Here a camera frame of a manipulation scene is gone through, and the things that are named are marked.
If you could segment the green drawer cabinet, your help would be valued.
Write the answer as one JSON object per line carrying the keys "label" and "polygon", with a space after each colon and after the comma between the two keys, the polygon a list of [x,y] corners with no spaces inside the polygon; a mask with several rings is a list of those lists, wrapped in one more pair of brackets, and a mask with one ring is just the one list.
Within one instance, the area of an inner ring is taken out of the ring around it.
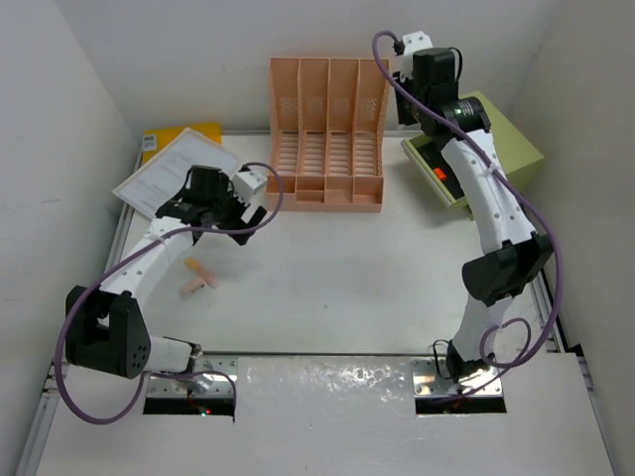
{"label": "green drawer cabinet", "polygon": [[[461,98],[467,97],[476,97],[482,103],[491,122],[494,147],[504,174],[518,191],[524,192],[542,167],[545,156],[484,94],[473,91],[461,95]],[[434,144],[425,135],[419,135],[403,140],[401,145],[442,205],[449,209],[464,208],[467,215],[471,216],[462,188],[457,193],[451,193],[435,176],[434,168],[451,168],[435,150]]]}

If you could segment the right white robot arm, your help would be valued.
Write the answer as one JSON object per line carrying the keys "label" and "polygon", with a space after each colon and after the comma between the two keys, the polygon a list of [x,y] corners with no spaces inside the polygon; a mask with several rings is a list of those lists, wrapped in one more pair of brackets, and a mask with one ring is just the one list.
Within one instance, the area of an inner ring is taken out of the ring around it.
{"label": "right white robot arm", "polygon": [[393,77],[398,118],[419,124],[436,154],[449,166],[471,209],[482,255],[463,265],[468,292],[463,319],[447,346],[445,364],[458,382],[494,359],[494,334],[513,298],[532,281],[553,253],[550,238],[537,232],[516,196],[504,185],[490,118],[481,100],[458,95],[462,59],[450,48],[415,50],[394,46],[401,58]]}

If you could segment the orange black highlighter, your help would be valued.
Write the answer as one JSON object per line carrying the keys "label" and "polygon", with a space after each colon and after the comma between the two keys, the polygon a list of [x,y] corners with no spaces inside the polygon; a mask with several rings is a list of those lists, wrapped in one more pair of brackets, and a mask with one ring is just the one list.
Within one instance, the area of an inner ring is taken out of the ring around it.
{"label": "orange black highlighter", "polygon": [[452,170],[436,167],[434,174],[451,193],[457,193],[460,190],[460,184]]}

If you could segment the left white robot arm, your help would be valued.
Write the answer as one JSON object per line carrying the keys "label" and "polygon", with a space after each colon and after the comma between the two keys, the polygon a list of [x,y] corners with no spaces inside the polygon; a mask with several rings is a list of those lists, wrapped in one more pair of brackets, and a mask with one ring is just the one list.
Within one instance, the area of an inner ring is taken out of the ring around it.
{"label": "left white robot arm", "polygon": [[120,265],[102,283],[67,295],[66,361],[128,379],[144,372],[185,372],[195,344],[151,335],[143,309],[171,265],[204,231],[216,229],[239,245],[247,243],[267,211],[258,207],[249,220],[243,215],[266,184],[264,175],[248,167],[233,176],[214,167],[191,167]]}

